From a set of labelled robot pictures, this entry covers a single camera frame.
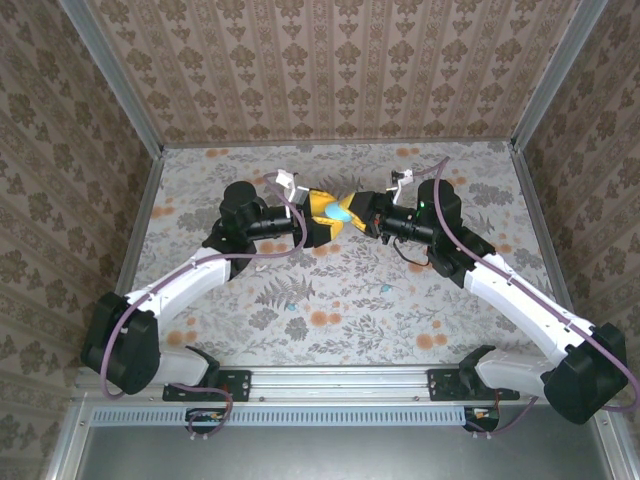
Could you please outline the light blue earbud charging case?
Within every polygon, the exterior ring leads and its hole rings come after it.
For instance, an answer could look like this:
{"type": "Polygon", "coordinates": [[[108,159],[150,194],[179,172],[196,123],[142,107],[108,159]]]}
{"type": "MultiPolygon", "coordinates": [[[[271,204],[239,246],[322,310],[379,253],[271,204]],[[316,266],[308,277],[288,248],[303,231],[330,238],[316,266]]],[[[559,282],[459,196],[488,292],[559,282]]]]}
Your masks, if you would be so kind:
{"type": "Polygon", "coordinates": [[[351,214],[341,206],[339,201],[328,203],[324,207],[324,215],[331,220],[343,223],[349,223],[352,219],[351,214]]]}

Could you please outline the thin aluminium edge strip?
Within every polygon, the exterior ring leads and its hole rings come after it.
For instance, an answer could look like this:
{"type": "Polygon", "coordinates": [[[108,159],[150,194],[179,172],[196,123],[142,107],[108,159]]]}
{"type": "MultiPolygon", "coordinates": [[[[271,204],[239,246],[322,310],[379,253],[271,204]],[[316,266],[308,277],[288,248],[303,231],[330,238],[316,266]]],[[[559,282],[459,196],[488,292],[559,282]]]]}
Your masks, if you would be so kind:
{"type": "Polygon", "coordinates": [[[320,146],[320,145],[400,145],[400,144],[448,144],[448,143],[487,143],[487,142],[501,142],[511,144],[512,140],[509,138],[489,137],[489,138],[399,138],[399,139],[320,139],[320,140],[271,140],[260,142],[200,142],[200,143],[165,143],[162,146],[163,150],[168,149],[192,149],[192,148],[242,148],[242,147],[306,147],[306,146],[320,146]]]}

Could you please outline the floral patterned table cover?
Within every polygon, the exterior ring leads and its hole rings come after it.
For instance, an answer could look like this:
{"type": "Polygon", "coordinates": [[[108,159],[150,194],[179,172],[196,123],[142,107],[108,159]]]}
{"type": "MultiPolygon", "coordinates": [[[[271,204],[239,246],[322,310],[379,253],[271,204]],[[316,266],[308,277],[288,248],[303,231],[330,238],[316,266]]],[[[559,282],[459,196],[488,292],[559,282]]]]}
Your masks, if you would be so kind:
{"type": "MultiPolygon", "coordinates": [[[[507,143],[168,149],[162,159],[135,288],[201,246],[233,182],[252,183],[277,205],[264,177],[278,169],[341,198],[383,191],[392,170],[428,177],[432,165],[445,161],[464,224],[536,288],[552,293],[507,143]]],[[[226,366],[456,363],[485,344],[538,351],[496,308],[437,274],[423,246],[393,247],[352,226],[318,248],[296,252],[291,245],[286,236],[259,242],[261,258],[170,320],[162,346],[194,346],[226,366]]]]}

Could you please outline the grey sheet metal panel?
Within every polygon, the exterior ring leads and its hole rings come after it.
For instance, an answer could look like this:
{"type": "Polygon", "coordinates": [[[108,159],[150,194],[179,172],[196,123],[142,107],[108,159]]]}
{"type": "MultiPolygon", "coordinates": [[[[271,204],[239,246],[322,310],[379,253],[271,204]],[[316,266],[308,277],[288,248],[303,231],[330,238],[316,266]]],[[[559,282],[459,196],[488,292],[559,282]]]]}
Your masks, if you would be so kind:
{"type": "Polygon", "coordinates": [[[492,439],[459,428],[97,428],[78,480],[612,480],[592,430],[492,439]]]}

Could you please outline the aluminium table edge rail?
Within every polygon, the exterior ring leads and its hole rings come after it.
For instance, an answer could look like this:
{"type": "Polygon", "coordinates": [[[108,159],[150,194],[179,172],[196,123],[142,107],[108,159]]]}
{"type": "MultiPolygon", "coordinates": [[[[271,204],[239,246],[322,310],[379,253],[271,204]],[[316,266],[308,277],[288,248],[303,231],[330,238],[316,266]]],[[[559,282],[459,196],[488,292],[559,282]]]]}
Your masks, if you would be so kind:
{"type": "Polygon", "coordinates": [[[144,246],[145,235],[159,189],[163,167],[164,161],[161,157],[152,161],[149,177],[145,185],[126,255],[115,287],[116,294],[125,294],[129,292],[133,286],[144,246]]]}
{"type": "Polygon", "coordinates": [[[564,280],[558,257],[549,233],[543,210],[535,190],[524,154],[510,142],[507,143],[514,169],[519,180],[534,232],[544,261],[549,282],[556,302],[567,310],[574,311],[573,303],[564,280]]]}

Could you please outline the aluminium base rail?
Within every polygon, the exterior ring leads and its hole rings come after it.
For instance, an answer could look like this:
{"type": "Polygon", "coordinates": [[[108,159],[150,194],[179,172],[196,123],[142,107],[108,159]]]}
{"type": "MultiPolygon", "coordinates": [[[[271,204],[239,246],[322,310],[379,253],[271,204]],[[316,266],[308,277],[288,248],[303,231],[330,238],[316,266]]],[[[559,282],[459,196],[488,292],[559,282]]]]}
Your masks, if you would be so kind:
{"type": "Polygon", "coordinates": [[[247,402],[296,405],[338,405],[357,403],[444,402],[449,404],[489,401],[432,401],[429,396],[429,369],[458,368],[454,365],[347,366],[347,367],[231,367],[210,366],[205,370],[160,369],[145,383],[141,379],[107,385],[113,395],[121,392],[120,404],[164,401],[163,389],[172,384],[189,390],[206,373],[220,370],[250,370],[251,389],[247,402]]]}

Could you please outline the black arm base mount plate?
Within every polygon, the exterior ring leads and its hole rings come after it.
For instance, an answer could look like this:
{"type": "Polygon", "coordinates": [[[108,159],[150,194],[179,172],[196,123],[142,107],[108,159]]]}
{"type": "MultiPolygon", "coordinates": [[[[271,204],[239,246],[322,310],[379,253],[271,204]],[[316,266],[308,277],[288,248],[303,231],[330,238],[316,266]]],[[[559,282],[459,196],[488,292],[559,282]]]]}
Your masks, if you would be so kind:
{"type": "Polygon", "coordinates": [[[212,388],[227,392],[233,401],[247,402],[251,389],[250,370],[216,370],[206,373],[203,379],[189,390],[169,384],[163,389],[162,399],[167,402],[222,402],[226,397],[211,392],[212,388]]]}
{"type": "Polygon", "coordinates": [[[432,401],[489,401],[520,399],[520,394],[509,389],[494,389],[484,384],[472,371],[459,368],[429,369],[427,371],[429,396],[432,401]]]}

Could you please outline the aluminium frame post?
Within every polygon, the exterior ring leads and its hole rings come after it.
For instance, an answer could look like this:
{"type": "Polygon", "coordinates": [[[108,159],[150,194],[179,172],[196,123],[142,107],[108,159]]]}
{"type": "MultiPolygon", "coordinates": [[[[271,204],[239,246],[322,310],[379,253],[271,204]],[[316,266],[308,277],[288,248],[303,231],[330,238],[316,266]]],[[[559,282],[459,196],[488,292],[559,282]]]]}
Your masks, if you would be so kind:
{"type": "Polygon", "coordinates": [[[608,0],[580,0],[511,136],[522,153],[602,15],[608,0]]]}
{"type": "Polygon", "coordinates": [[[151,159],[159,160],[162,157],[162,141],[126,75],[124,62],[117,58],[96,16],[89,8],[88,0],[59,0],[59,2],[151,159]]]}

